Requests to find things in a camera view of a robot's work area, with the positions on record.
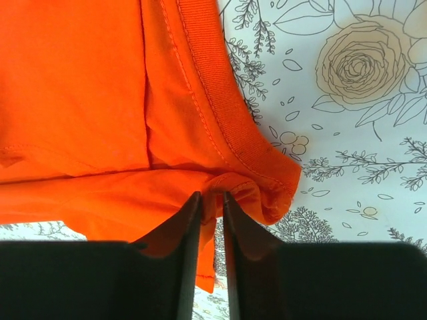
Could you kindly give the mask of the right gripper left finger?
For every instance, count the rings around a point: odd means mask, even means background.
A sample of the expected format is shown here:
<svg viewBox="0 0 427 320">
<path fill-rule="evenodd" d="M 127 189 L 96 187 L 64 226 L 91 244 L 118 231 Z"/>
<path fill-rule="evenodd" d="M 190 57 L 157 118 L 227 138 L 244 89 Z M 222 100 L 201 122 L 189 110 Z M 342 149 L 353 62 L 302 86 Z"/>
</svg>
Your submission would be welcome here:
<svg viewBox="0 0 427 320">
<path fill-rule="evenodd" d="M 196 191 L 172 217 L 133 242 L 127 319 L 191 319 L 201 193 Z"/>
</svg>

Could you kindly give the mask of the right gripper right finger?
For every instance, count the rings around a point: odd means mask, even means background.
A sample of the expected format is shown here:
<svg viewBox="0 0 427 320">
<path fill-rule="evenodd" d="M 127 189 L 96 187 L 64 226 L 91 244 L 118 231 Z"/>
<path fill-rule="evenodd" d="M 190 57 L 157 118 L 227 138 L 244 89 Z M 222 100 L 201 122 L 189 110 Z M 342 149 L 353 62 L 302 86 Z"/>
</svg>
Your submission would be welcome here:
<svg viewBox="0 0 427 320">
<path fill-rule="evenodd" d="M 231 319 L 285 319 L 278 271 L 283 244 L 224 193 L 224 244 Z"/>
</svg>

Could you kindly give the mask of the orange t-shirt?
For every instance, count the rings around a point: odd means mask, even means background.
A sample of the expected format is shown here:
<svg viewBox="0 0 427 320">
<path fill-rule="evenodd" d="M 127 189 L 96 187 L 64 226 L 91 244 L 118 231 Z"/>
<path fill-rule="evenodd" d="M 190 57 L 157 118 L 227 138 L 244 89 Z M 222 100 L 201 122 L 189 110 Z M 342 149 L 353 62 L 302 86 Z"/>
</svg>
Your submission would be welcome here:
<svg viewBox="0 0 427 320">
<path fill-rule="evenodd" d="M 1 2 L 3 224 L 130 242 L 199 191 L 212 292 L 223 192 L 271 225 L 300 172 L 248 113 L 216 1 Z"/>
</svg>

